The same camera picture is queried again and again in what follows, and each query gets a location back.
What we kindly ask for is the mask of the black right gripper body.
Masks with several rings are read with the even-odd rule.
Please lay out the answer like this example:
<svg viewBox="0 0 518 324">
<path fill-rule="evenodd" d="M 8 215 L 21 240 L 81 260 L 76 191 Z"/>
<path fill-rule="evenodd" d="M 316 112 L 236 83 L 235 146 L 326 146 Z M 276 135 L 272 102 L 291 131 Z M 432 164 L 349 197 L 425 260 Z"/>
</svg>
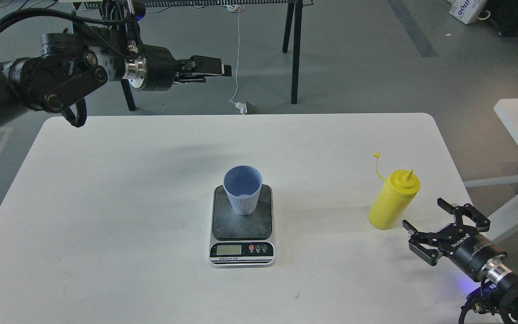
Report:
<svg viewBox="0 0 518 324">
<path fill-rule="evenodd" d="M 488 260 L 506 258 L 506 252 L 474 227 L 446 227 L 442 229 L 438 249 L 464 274 L 475 282 L 486 277 L 482 269 Z"/>
</svg>

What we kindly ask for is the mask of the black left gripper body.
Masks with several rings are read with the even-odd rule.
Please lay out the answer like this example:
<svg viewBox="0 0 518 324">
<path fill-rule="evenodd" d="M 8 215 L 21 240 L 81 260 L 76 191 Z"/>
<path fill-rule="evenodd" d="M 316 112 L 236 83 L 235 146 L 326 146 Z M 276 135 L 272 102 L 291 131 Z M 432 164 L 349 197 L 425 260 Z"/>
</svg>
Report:
<svg viewBox="0 0 518 324">
<path fill-rule="evenodd" d="M 174 84 L 180 66 L 165 47 L 144 45 L 142 56 L 127 63 L 124 79 L 138 91 L 164 92 Z"/>
</svg>

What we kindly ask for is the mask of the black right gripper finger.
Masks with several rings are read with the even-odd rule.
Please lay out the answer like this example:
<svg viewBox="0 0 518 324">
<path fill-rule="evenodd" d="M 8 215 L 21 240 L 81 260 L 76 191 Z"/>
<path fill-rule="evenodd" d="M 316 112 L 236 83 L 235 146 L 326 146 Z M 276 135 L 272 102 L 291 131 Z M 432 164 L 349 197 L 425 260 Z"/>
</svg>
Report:
<svg viewBox="0 0 518 324">
<path fill-rule="evenodd" d="M 437 204 L 445 212 L 453 215 L 455 219 L 454 223 L 445 226 L 438 234 L 477 234 L 489 231 L 491 221 L 487 216 L 484 216 L 479 210 L 473 207 L 473 205 L 465 204 L 463 206 L 454 207 L 442 198 L 438 198 Z M 470 219 L 474 223 L 474 226 L 464 224 L 464 216 Z"/>
<path fill-rule="evenodd" d="M 448 252 L 441 250 L 441 241 L 451 239 L 446 228 L 439 232 L 420 232 L 407 220 L 402 221 L 402 226 L 409 234 L 409 250 L 414 252 L 430 266 L 436 266 L 441 257 L 448 257 Z"/>
</svg>

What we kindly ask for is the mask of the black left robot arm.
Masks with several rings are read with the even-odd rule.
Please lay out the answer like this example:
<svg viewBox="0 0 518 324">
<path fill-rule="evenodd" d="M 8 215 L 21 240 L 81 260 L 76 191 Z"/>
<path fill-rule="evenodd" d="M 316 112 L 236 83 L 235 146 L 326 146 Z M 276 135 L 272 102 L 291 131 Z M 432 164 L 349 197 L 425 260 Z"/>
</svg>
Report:
<svg viewBox="0 0 518 324">
<path fill-rule="evenodd" d="M 86 96 L 109 81 L 121 83 L 134 111 L 132 90 L 164 92 L 174 84 L 232 75 L 219 58 L 177 60 L 164 47 L 144 44 L 140 0 L 103 0 L 99 11 L 101 20 L 44 8 L 20 9 L 0 20 L 0 33 L 31 17 L 72 22 L 72 30 L 41 36 L 41 56 L 0 62 L 0 128 L 29 110 L 59 113 L 81 127 L 88 116 Z"/>
</svg>

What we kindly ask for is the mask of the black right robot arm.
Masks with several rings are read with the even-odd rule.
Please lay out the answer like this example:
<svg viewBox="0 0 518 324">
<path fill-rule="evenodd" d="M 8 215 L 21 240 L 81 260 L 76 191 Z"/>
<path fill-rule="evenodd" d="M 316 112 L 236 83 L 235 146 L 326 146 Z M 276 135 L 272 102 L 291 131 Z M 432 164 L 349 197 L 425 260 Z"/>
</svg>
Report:
<svg viewBox="0 0 518 324">
<path fill-rule="evenodd" d="M 453 206 L 439 198 L 440 208 L 454 216 L 440 231 L 420 232 L 407 220 L 402 226 L 409 234 L 409 249 L 430 266 L 447 257 L 480 287 L 468 294 L 458 323 L 467 312 L 499 315 L 504 324 L 518 324 L 518 274 L 506 266 L 506 252 L 484 233 L 491 221 L 473 205 Z"/>
</svg>

